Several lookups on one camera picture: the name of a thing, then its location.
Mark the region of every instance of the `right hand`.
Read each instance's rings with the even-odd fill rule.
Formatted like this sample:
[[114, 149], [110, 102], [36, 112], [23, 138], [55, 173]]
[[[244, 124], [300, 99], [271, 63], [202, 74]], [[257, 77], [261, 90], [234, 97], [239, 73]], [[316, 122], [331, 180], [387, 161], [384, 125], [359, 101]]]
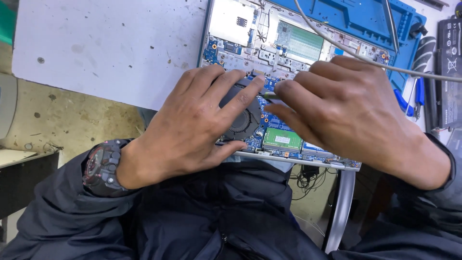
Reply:
[[[292, 109], [269, 105], [265, 110], [307, 142], [422, 189], [441, 186], [449, 175], [448, 156], [406, 119], [378, 67], [336, 56], [331, 62], [315, 62], [294, 80], [277, 83], [274, 91]], [[426, 168], [417, 167], [423, 160]], [[444, 173], [417, 180], [419, 170], [432, 169]]]

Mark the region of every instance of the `black wristwatch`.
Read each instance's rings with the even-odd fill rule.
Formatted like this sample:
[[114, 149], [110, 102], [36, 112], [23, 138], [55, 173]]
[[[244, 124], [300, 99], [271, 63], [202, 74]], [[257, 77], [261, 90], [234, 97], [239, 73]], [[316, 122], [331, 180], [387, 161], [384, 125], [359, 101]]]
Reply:
[[116, 177], [121, 149], [131, 140], [105, 141], [90, 152], [82, 177], [87, 191], [101, 197], [121, 197], [135, 191], [122, 187]]

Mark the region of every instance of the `gray cable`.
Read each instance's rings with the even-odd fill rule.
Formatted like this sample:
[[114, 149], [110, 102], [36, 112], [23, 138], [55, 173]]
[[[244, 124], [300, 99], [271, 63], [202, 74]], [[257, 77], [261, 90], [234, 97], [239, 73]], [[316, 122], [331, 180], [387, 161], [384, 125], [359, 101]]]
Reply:
[[348, 50], [348, 48], [345, 48], [345, 47], [341, 46], [340, 44], [336, 43], [335, 41], [333, 41], [329, 37], [325, 36], [318, 29], [316, 29], [316, 27], [313, 26], [310, 23], [310, 19], [308, 17], [306, 17], [306, 15], [303, 12], [302, 8], [298, 4], [298, 0], [294, 0], [294, 1], [295, 1], [295, 5], [297, 6], [297, 9], [300, 12], [300, 14], [302, 15], [303, 19], [308, 24], [308, 26], [315, 31], [315, 33], [317, 33], [319, 36], [324, 38], [326, 41], [333, 44], [335, 47], [337, 47], [337, 48], [339, 48], [339, 49], [341, 49], [343, 51], [346, 51], [348, 54], [350, 54], [351, 56], [353, 56], [353, 57], [355, 57], [357, 59], [360, 59], [360, 60], [362, 60], [362, 61], [364, 61], [364, 62], [366, 62], [368, 64], [371, 64], [371, 65], [374, 65], [374, 66], [377, 66], [377, 67], [380, 67], [380, 68], [385, 68], [385, 69], [394, 70], [394, 71], [401, 72], [401, 73], [406, 73], [406, 74], [409, 74], [411, 76], [419, 76], [419, 77], [435, 79], [435, 80], [446, 80], [446, 81], [453, 81], [453, 82], [462, 83], [462, 78], [455, 78], [455, 77], [448, 77], [448, 76], [441, 76], [441, 75], [432, 75], [432, 74], [429, 74], [429, 73], [422, 73], [422, 72], [412, 71], [412, 70], [408, 70], [408, 69], [397, 68], [397, 67], [381, 64], [381, 63], [378, 63], [378, 62], [373, 62], [373, 61], [370, 61], [370, 60], [368, 60], [368, 59], [366, 59], [366, 58], [364, 58], [364, 57], [362, 57], [360, 55], [357, 55], [356, 53], [352, 52], [351, 50]]

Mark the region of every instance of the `dark jacket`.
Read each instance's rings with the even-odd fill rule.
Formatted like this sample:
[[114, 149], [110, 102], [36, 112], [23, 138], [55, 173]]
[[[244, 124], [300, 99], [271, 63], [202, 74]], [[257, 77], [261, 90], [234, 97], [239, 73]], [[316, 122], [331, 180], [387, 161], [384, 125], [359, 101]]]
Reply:
[[443, 187], [424, 192], [394, 179], [400, 206], [350, 251], [329, 255], [291, 221], [287, 176], [264, 162], [223, 163], [98, 198], [82, 186], [87, 155], [36, 186], [0, 259], [230, 259], [223, 248], [242, 259], [462, 259], [462, 181], [452, 155]]

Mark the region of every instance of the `motherboard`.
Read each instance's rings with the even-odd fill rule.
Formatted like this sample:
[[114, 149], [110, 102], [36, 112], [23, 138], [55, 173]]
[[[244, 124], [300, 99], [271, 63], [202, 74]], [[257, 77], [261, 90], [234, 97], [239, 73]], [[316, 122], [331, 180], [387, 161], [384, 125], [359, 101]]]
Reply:
[[[327, 37], [359, 55], [383, 64], [390, 61], [385, 49], [335, 30], [326, 23], [310, 22]], [[265, 89], [273, 91], [279, 81], [291, 80], [298, 72], [308, 71], [314, 62], [330, 61], [337, 55], [348, 56], [317, 35], [298, 13], [289, 9], [268, 1], [213, 0], [199, 65], [219, 64], [226, 71], [242, 69], [249, 80], [264, 75]], [[360, 162], [303, 141], [277, 116], [264, 111], [268, 104], [270, 102], [263, 97], [255, 97], [254, 103], [235, 120], [217, 144], [243, 140], [248, 145], [243, 150], [247, 153], [359, 169]]]

